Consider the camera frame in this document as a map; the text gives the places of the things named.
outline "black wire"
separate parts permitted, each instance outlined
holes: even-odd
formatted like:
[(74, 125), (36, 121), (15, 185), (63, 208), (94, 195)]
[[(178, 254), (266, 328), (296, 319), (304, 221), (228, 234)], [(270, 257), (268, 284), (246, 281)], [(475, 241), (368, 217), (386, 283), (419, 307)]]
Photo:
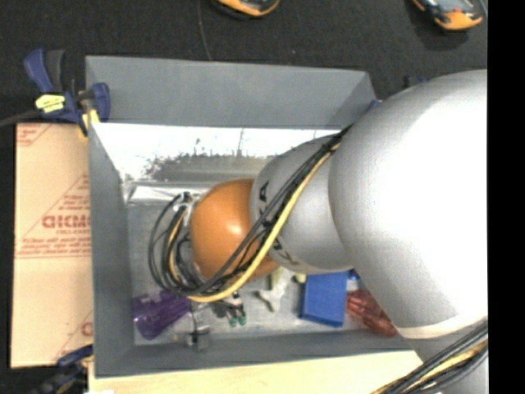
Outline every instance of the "black wire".
[(203, 47), (204, 47), (204, 51), (206, 52), (206, 57), (208, 57), (208, 60), (212, 62), (213, 61), (212, 54), (210, 53), (210, 50), (208, 47), (208, 40), (206, 39), (206, 33), (204, 32), (202, 0), (197, 0), (197, 18), (199, 21), (200, 38), (203, 42)]
[(420, 367), (416, 368), (413, 372), (409, 373), (406, 377), (394, 383), (386, 390), (385, 394), (405, 394), (407, 389), (419, 382), (423, 376), (429, 373), (436, 366), (442, 364), (450, 357), (457, 355), (459, 352), (468, 349), (470, 346), (475, 345), (482, 338), (486, 337), (487, 334), (488, 319), (466, 336), (460, 338), (437, 355), (432, 356), (429, 360), (427, 360)]
[[(163, 217), (166, 215), (169, 208), (176, 202), (177, 198), (174, 198), (161, 212), (161, 215), (159, 218), (157, 218), (157, 221), (155, 222), (152, 230), (152, 235), (150, 236), (150, 242), (148, 244), (148, 256), (149, 256), (149, 267), (150, 271), (152, 272), (153, 279), (155, 282), (159, 285), (161, 285), (163, 288), (166, 288), (170, 291), (176, 291), (181, 296), (193, 296), (193, 295), (211, 295), (214, 293), (217, 293), (217, 291), (220, 289), (220, 287), (224, 286), (224, 284), (230, 280), (232, 277), (236, 276), (240, 271), (245, 269), (247, 267), (246, 263), (241, 264), (239, 262), (237, 266), (235, 267), (234, 271), (231, 273), (228, 273), (225, 275), (228, 268), (235, 262), (235, 260), (243, 255), (243, 259), (246, 255), (246, 247), (253, 244), (253, 240), (257, 239), (257, 234), (260, 234), (259, 231), (260, 227), (264, 227), (263, 232), (267, 230), (267, 218), (272, 213), (274, 208), (277, 205), (281, 205), (280, 209), (276, 213), (274, 217), (274, 221), (278, 217), (279, 214), (281, 214), (281, 210), (286, 206), (287, 200), (290, 198), (290, 196), (294, 193), (295, 188), (297, 187), (300, 182), (308, 175), (310, 171), (315, 167), (315, 165), (318, 164), (320, 159), (325, 156), (327, 153), (331, 152), (333, 150), (333, 147), (340, 142), (342, 137), (345, 135), (345, 133), (348, 131), (350, 127), (344, 128), (342, 131), (335, 133), (332, 136), (329, 136), (330, 139), (321, 146), (314, 154), (312, 154), (292, 175), (291, 177), (285, 182), (285, 184), (277, 191), (277, 194), (274, 196), (274, 198), (271, 200), (271, 202), (268, 204), (264, 212), (261, 214), (261, 216), (258, 218), (258, 220), (254, 223), (246, 237), (243, 239), (243, 241), (240, 243), (240, 245), (235, 250), (234, 254), (222, 265), (222, 267), (207, 281), (204, 283), (197, 285), (197, 286), (189, 286), (187, 284), (184, 284), (183, 282), (177, 281), (169, 272), (169, 251), (168, 249), (173, 249), (174, 245), (170, 246), (170, 243), (167, 242), (171, 238), (171, 230), (168, 230), (165, 237), (165, 243), (162, 249), (162, 270), (159, 272), (157, 270), (156, 262), (154, 260), (154, 241), (156, 240), (155, 234), (157, 233), (158, 226), (163, 219)], [(266, 240), (267, 236), (269, 235), (269, 232), (265, 235), (264, 240)]]
[(427, 381), (411, 387), (405, 391), (404, 394), (436, 394), (466, 378), (477, 369), (488, 355), (489, 347), (487, 345), (483, 347), (476, 356), (466, 361), (466, 363), (457, 364), (450, 369), (444, 369)]
[(228, 259), (228, 261), (225, 262), (225, 264), (221, 267), (221, 269), (210, 279), (208, 279), (202, 286), (199, 288), (196, 288), (194, 291), (191, 291), (189, 293), (184, 293), (184, 295), (196, 295), (196, 294), (202, 294), (204, 291), (212, 287), (219, 279), (221, 279), (224, 272), (231, 266), (231, 264), (235, 261), (237, 257), (243, 252), (244, 247), (249, 244), (249, 242), (253, 239), (255, 234), (257, 233), (260, 226), (264, 225), (267, 221), (267, 216), (270, 214), (270, 212), (279, 204), (284, 205), (285, 203), (282, 203), (281, 199), (284, 195), (287, 193), (290, 193), (295, 189), (295, 187), (298, 185), (298, 182), (301, 182), (304, 177), (308, 174), (309, 171), (312, 170), (312, 168), (317, 164), (319, 159), (321, 159), (328, 151), (332, 150), (332, 147), (340, 141), (342, 136), (346, 133), (346, 131), (349, 129), (349, 127), (346, 127), (344, 130), (342, 130), (339, 133), (334, 134), (329, 142), (324, 144), (316, 153), (314, 153), (307, 161), (303, 163), (303, 165), (296, 171), (296, 173), (292, 174), (292, 176), (287, 180), (287, 182), (281, 187), (281, 189), (277, 192), (276, 196), (273, 198), (273, 200), (268, 204), (265, 211), (261, 214), (259, 219), (254, 223), (252, 228), (250, 229), (248, 235), (244, 238), (244, 240), (241, 242), (237, 250), (234, 252), (234, 254)]
[(12, 117), (3, 118), (0, 120), (0, 127), (10, 126), (18, 122), (23, 122), (25, 120), (35, 120), (41, 118), (41, 114), (38, 111), (26, 111), (21, 114), (13, 115)]
[(160, 226), (162, 220), (166, 216), (166, 213), (168, 210), (173, 207), (173, 205), (181, 198), (181, 195), (177, 195), (174, 197), (161, 211), (161, 213), (158, 215), (157, 220), (153, 224), (153, 229), (151, 231), (151, 234), (149, 236), (149, 243), (148, 243), (148, 266), (149, 271), (153, 277), (153, 280), (163, 289), (170, 290), (169, 287), (166, 287), (161, 279), (161, 275), (158, 272), (157, 265), (155, 263), (155, 245), (158, 242), (157, 236), (157, 230)]

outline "blue clamp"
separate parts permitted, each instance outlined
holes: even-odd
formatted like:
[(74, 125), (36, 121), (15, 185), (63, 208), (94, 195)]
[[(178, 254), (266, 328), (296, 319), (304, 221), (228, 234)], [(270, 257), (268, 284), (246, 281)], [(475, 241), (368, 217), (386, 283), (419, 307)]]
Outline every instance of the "blue clamp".
[(88, 122), (84, 115), (89, 110), (96, 110), (99, 121), (105, 122), (109, 118), (109, 88), (105, 83), (96, 83), (78, 95), (65, 91), (61, 82), (63, 56), (62, 50), (46, 52), (39, 48), (24, 59), (27, 75), (43, 94), (35, 105), (43, 118), (53, 122), (73, 122), (87, 135)]

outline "gray box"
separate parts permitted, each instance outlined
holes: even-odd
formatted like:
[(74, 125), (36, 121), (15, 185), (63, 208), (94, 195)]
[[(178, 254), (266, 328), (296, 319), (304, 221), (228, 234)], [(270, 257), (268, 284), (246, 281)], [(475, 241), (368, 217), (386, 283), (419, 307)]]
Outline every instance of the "gray box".
[[(110, 86), (112, 122), (149, 125), (145, 131), (151, 125), (339, 129), (363, 115), (374, 99), (368, 75), (356, 71), (126, 57), (88, 57), (86, 66), (89, 85), (104, 81)], [(125, 130), (127, 126), (132, 125), (95, 125), (89, 135), (97, 376), (408, 349), (399, 337), (315, 326), (301, 331), (277, 328), (238, 336), (217, 334), (205, 351), (179, 342), (137, 342), (130, 300), (146, 286), (141, 286), (142, 272), (133, 252), (141, 244), (139, 233), (151, 224), (132, 209), (136, 207), (130, 202), (134, 189), (142, 185), (208, 187), (225, 176), (252, 176), (269, 158), (250, 159), (247, 153), (235, 153), (227, 160), (230, 169), (224, 165), (216, 168), (228, 171), (222, 175), (213, 173), (214, 161), (208, 158), (201, 159), (203, 163), (196, 168), (162, 180), (136, 176), (138, 172), (119, 163), (119, 156), (133, 158), (126, 147), (130, 139), (123, 139), (121, 144), (116, 137), (119, 127)], [(162, 129), (169, 132), (179, 127)]]

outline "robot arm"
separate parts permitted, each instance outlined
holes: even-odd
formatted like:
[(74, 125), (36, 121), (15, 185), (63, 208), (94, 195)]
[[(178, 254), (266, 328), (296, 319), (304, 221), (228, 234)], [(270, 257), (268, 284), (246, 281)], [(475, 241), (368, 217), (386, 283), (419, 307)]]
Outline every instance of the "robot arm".
[[(277, 265), (304, 274), (356, 268), (423, 361), (448, 349), (488, 316), (486, 87), (486, 71), (425, 82), (349, 129), (272, 160), (248, 195), (230, 201), (242, 199), (221, 231), (231, 236), (232, 268), (223, 259), (207, 271), (201, 290), (180, 293), (221, 299)], [(201, 200), (193, 218), (224, 220), (226, 201), (217, 202), (203, 214)], [(262, 250), (251, 257), (235, 249), (248, 251), (258, 238)], [(196, 251), (196, 263), (209, 266), (215, 254), (204, 245)], [(257, 275), (263, 259), (271, 262)], [(236, 272), (241, 277), (230, 288), (210, 295), (228, 282), (225, 273), (233, 279)], [(487, 370), (483, 358), (446, 392), (485, 392)]]

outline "black carpet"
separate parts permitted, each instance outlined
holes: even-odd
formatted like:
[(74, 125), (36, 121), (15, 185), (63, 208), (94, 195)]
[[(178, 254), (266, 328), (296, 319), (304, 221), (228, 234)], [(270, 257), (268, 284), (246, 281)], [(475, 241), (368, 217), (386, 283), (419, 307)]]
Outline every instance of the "black carpet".
[[(478, 0), (471, 0), (479, 6)], [(0, 0), (0, 118), (31, 109), (22, 66), (36, 48), (66, 50), (64, 80), (84, 84), (84, 56), (121, 54), (367, 71), (379, 99), (405, 76), (487, 68), (488, 20), (443, 34), (407, 0), (282, 0), (268, 18), (233, 20), (207, 0)], [(13, 128), (0, 130), (0, 392), (26, 392), (52, 369), (8, 370), (13, 244)]]

